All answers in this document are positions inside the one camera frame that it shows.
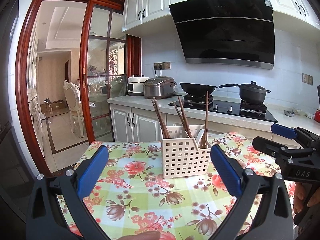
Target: tablecloth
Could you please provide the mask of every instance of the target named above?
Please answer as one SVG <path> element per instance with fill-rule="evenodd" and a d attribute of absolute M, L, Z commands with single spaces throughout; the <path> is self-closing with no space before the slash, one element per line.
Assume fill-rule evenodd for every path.
<path fill-rule="evenodd" d="M 238 133 L 209 136 L 209 141 L 259 175 L 280 172 L 272 157 L 253 149 L 250 141 Z M 108 146 L 109 160 L 83 201 L 111 239 L 157 230 L 161 240 L 207 240 L 236 201 L 212 164 L 203 176 L 163 179 L 160 142 L 103 144 Z M 75 169 L 100 145 L 93 142 Z M 293 204 L 295 183 L 285 183 Z M 63 197 L 58 198 L 70 230 L 80 235 Z M 260 199 L 257 195 L 239 234 L 249 230 Z"/>

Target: metal screw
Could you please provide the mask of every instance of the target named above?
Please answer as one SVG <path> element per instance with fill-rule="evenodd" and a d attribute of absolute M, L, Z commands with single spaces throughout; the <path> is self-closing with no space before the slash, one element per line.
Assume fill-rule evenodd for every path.
<path fill-rule="evenodd" d="M 276 176 L 277 179 L 282 179 L 282 175 L 280 173 L 276 173 L 275 176 Z"/>
<path fill-rule="evenodd" d="M 67 170 L 66 171 L 66 175 L 67 176 L 72 176 L 75 173 L 75 171 L 73 169 Z"/>
<path fill-rule="evenodd" d="M 253 170 L 247 168 L 244 170 L 245 174 L 249 175 L 249 176 L 252 176 L 253 175 Z"/>
<path fill-rule="evenodd" d="M 43 179 L 43 178 L 44 178 L 44 175 L 43 175 L 42 173 L 38 174 L 38 176 L 37 176 L 37 179 L 38 179 L 38 180 L 41 180 L 41 179 Z"/>

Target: range hood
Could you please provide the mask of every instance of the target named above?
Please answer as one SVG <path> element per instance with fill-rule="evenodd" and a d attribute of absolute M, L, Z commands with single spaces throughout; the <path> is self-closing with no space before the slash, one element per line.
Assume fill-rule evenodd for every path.
<path fill-rule="evenodd" d="M 273 69 L 269 0 L 188 0 L 169 7 L 187 63 Z"/>

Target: blue gripper pad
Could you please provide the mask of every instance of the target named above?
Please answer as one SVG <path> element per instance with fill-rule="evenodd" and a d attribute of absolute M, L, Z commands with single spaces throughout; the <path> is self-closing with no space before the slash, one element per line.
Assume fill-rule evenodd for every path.
<path fill-rule="evenodd" d="M 78 180 L 78 197 L 82 200 L 90 195 L 93 187 L 102 173 L 109 159 L 109 152 L 106 146 L 101 145 L 95 153 L 94 159 L 88 165 L 82 176 Z"/>
<path fill-rule="evenodd" d="M 242 195 L 241 179 L 228 162 L 223 150 L 218 145 L 212 146 L 210 157 L 229 194 L 239 198 Z"/>
<path fill-rule="evenodd" d="M 271 125 L 271 132 L 288 139 L 294 139 L 297 137 L 297 134 L 293 129 L 277 123 Z"/>

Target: human hand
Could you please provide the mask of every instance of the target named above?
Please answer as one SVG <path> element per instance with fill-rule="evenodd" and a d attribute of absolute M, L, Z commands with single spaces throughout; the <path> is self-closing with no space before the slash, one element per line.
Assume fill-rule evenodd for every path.
<path fill-rule="evenodd" d="M 135 236 L 123 236 L 118 240 L 159 240 L 160 232 L 158 231 L 148 231 Z"/>
<path fill-rule="evenodd" d="M 303 200 L 307 197 L 306 189 L 300 182 L 296 182 L 296 187 L 294 189 L 294 199 L 293 199 L 293 211 L 294 213 L 300 213 L 303 209 Z M 320 202 L 320 187 L 310 198 L 307 206 L 311 207 Z"/>

